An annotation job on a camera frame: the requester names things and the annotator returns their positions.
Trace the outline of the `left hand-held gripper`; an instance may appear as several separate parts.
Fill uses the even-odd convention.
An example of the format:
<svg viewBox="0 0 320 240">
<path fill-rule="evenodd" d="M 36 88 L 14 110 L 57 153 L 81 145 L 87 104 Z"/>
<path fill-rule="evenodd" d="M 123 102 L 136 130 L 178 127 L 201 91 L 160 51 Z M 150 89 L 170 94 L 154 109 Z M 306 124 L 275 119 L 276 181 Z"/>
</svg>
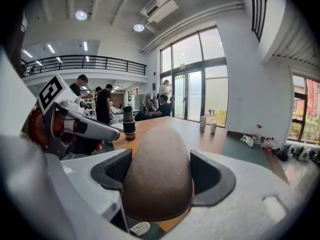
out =
<svg viewBox="0 0 320 240">
<path fill-rule="evenodd" d="M 58 73 L 45 84 L 37 99 L 42 112 L 43 130 L 48 138 L 46 152 L 60 160 L 76 152 L 79 136 L 99 141 L 116 141 L 120 137 L 116 128 L 85 116 L 85 101 L 70 89 Z M 65 129 L 70 132 L 54 135 L 56 111 L 66 113 Z"/>
</svg>

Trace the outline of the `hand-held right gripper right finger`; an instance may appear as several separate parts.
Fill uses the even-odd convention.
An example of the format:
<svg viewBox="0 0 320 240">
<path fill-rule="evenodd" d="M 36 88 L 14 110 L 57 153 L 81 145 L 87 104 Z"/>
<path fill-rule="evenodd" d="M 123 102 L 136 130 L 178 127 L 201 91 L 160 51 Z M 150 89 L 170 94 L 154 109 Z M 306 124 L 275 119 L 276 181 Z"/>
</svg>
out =
<svg viewBox="0 0 320 240">
<path fill-rule="evenodd" d="M 167 240 L 279 240 L 304 198 L 260 165 L 191 150 L 194 199 Z"/>
</svg>

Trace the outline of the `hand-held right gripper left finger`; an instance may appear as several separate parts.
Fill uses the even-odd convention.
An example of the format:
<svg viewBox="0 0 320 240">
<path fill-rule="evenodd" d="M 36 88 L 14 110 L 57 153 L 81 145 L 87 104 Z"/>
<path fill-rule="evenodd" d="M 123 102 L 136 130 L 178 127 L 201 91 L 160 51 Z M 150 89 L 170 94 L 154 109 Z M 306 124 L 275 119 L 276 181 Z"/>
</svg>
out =
<svg viewBox="0 0 320 240">
<path fill-rule="evenodd" d="M 132 152 L 120 149 L 71 160 L 15 136 L 0 138 L 0 185 L 29 232 L 15 238 L 130 240 L 118 177 Z"/>
</svg>

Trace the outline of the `person's left hand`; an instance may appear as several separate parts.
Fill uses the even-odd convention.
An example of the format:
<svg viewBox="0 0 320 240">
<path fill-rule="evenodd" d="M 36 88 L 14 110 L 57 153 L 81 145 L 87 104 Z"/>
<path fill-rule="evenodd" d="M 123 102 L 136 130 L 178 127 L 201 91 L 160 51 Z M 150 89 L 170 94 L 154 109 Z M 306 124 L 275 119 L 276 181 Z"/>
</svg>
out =
<svg viewBox="0 0 320 240">
<path fill-rule="evenodd" d="M 56 111 L 54 114 L 52 131 L 56 137 L 62 135 L 64 132 L 75 133 L 78 129 L 78 124 L 78 119 L 65 112 Z"/>
</svg>

